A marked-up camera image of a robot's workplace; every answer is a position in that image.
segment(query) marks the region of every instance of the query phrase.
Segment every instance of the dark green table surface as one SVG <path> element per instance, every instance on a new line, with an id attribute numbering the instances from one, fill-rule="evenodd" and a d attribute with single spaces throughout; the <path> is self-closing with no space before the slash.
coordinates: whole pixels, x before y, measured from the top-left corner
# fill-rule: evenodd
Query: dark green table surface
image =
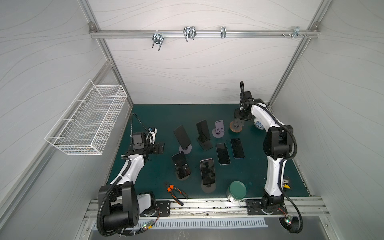
<path id="1" fill-rule="evenodd" d="M 190 198 L 216 198 L 226 197 L 226 190 L 231 182 L 238 180 L 247 188 L 246 197 L 261 197 L 267 174 L 267 159 L 263 151 L 265 131 L 257 129 L 253 121 L 245 122 L 240 133 L 234 133 L 229 129 L 229 123 L 233 120 L 233 111 L 237 104 L 184 104 L 184 105 L 157 105 L 136 104 L 134 113 L 138 115 L 144 126 L 157 128 L 155 142 L 165 142 L 164 153 L 149 156 L 141 169 L 135 183 L 136 193 L 152 191 L 157 199 L 171 198 L 164 182 L 167 181 L 184 190 Z M 223 120 L 225 134 L 222 138 L 214 138 L 211 135 L 213 148 L 203 151 L 196 138 L 198 136 L 196 123 L 206 119 L 210 131 L 215 127 L 215 121 Z M 191 169 L 191 175 L 187 180 L 180 181 L 175 174 L 172 163 L 172 155 L 179 152 L 179 143 L 173 133 L 174 129 L 183 125 L 192 142 L 192 151 L 186 155 Z M 136 118 L 133 118 L 133 132 L 142 131 Z M 130 144 L 130 124 L 122 138 L 115 163 L 112 167 L 108 183 L 119 173 L 125 161 L 120 159 L 125 154 Z M 230 139 L 240 138 L 245 153 L 244 159 L 234 159 Z M 226 143 L 231 163 L 220 165 L 216 154 L 216 143 Z M 216 171 L 216 190 L 206 194 L 201 189 L 200 160 L 213 158 Z M 292 161 L 288 161 L 285 167 L 285 177 L 291 180 L 292 189 L 288 195 L 292 197 L 308 196 L 308 192 Z"/>

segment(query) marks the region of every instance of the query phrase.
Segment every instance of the orange and black pliers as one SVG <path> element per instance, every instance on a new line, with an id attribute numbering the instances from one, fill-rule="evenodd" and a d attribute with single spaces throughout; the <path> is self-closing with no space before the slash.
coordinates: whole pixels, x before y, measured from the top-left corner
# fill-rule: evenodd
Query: orange and black pliers
<path id="1" fill-rule="evenodd" d="M 173 193 L 173 190 L 175 190 L 176 192 L 180 192 L 186 199 L 188 199 L 188 195 L 181 189 L 175 187 L 175 185 L 172 185 L 170 184 L 169 182 L 165 182 L 164 185 L 166 186 L 168 192 L 170 193 L 170 195 L 173 197 L 173 199 L 175 199 L 175 201 L 180 204 L 181 206 L 184 205 L 184 203 L 182 203 L 176 196 L 175 194 Z"/>

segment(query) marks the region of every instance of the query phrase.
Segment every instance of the brown round base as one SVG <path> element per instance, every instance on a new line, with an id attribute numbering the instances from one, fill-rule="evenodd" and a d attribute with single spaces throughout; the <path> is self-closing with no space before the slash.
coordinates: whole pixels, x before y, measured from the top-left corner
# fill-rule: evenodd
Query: brown round base
<path id="1" fill-rule="evenodd" d="M 235 121 L 232 121 L 229 123 L 229 128 L 231 129 L 231 131 L 232 132 L 241 132 L 241 130 L 243 130 L 243 126 L 235 127 L 234 123 L 235 123 Z"/>

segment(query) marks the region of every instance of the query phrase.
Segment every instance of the smartphone screen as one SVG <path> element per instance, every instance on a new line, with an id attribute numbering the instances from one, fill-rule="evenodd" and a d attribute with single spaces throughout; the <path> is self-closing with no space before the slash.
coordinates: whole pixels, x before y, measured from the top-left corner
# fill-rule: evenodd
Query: smartphone screen
<path id="1" fill-rule="evenodd" d="M 197 132 L 199 133 L 199 138 L 201 142 L 205 142 L 207 140 L 211 139 L 211 136 L 209 134 L 208 124 L 206 120 L 203 120 L 201 122 L 198 122 L 196 124 Z"/>
<path id="2" fill-rule="evenodd" d="M 209 185 L 216 182 L 215 165 L 213 158 L 201 160 L 200 170 L 203 185 Z"/>
<path id="3" fill-rule="evenodd" d="M 234 158 L 245 158 L 240 138 L 231 138 L 231 146 Z"/>
<path id="4" fill-rule="evenodd" d="M 218 162 L 220 163 L 220 165 L 227 165 L 231 163 L 231 160 L 229 159 L 227 145 L 225 143 L 216 144 L 216 151 Z"/>
<path id="5" fill-rule="evenodd" d="M 191 170 L 189 169 L 187 160 L 185 159 L 185 155 L 183 152 L 179 152 L 172 156 L 172 161 L 175 164 L 177 176 L 179 179 L 185 178 L 186 176 L 191 174 Z"/>
<path id="6" fill-rule="evenodd" d="M 191 140 L 189 139 L 183 125 L 180 125 L 178 128 L 176 128 L 173 133 L 175 134 L 177 141 L 179 142 L 182 149 L 187 149 L 187 147 L 191 145 Z"/>

